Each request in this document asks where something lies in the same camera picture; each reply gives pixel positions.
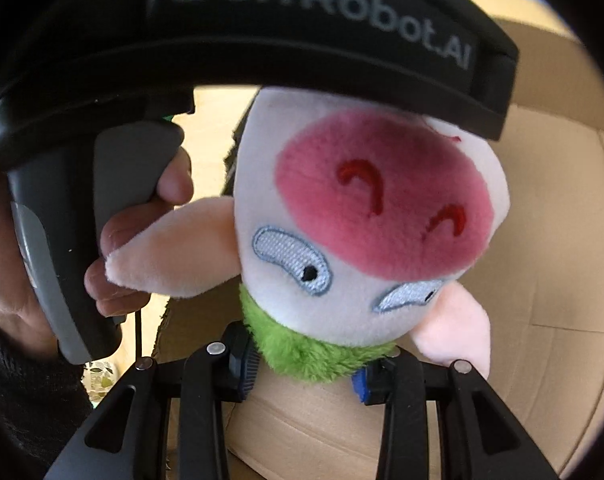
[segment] cardboard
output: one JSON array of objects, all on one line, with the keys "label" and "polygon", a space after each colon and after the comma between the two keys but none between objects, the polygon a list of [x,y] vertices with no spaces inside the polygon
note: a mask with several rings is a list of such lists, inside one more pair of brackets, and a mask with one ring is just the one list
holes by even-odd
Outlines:
[{"label": "cardboard", "polygon": [[[476,1],[496,9],[521,63],[495,145],[512,209],[462,281],[492,321],[491,384],[565,475],[604,421],[604,81],[539,4]],[[186,357],[239,317],[237,280],[171,300],[155,355]],[[408,338],[399,343],[411,349]],[[432,406],[429,413],[433,429]],[[249,400],[227,412],[227,445],[242,460],[230,458],[233,477],[370,480],[382,418],[379,406],[357,402],[348,381],[300,384],[262,367]],[[436,479],[435,431],[430,438]],[[169,444],[174,450],[175,431]]]}]

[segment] plush toy eye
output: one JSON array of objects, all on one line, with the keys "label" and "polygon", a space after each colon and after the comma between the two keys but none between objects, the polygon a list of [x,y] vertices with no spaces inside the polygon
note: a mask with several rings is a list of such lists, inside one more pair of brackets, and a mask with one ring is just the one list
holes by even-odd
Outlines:
[{"label": "plush toy eye", "polygon": [[389,312],[402,306],[425,306],[438,293],[445,280],[427,280],[425,282],[402,283],[373,305],[374,312]]},{"label": "plush toy eye", "polygon": [[306,240],[278,228],[266,226],[253,236],[253,251],[260,260],[282,267],[312,296],[325,294],[331,286],[326,258]]}]

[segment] green fur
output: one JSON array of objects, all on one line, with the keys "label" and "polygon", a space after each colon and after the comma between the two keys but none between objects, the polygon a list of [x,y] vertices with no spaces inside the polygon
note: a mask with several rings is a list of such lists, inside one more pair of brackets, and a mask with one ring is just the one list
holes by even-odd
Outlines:
[{"label": "green fur", "polygon": [[317,341],[280,325],[264,312],[240,285],[244,323],[262,357],[278,374],[303,381],[328,383],[349,376],[369,361],[386,355],[392,342],[367,347],[339,346]]}]

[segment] stuffed animal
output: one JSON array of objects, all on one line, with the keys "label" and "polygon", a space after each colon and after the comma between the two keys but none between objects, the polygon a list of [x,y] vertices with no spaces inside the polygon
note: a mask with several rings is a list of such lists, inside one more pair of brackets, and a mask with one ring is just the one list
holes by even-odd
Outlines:
[{"label": "stuffed animal", "polygon": [[268,364],[332,381],[410,332],[439,364],[485,377],[490,324],[456,280],[509,208],[497,156],[452,124],[323,92],[264,88],[233,198],[168,213],[108,256],[108,279],[174,297],[241,273]]}]

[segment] black sleeve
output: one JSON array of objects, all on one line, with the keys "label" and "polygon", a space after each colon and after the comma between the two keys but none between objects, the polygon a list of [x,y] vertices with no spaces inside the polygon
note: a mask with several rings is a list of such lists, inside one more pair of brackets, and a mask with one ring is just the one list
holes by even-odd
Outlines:
[{"label": "black sleeve", "polygon": [[92,410],[82,370],[61,357],[29,359],[0,332],[0,442],[10,448],[2,454],[26,464],[28,480],[44,476]]}]

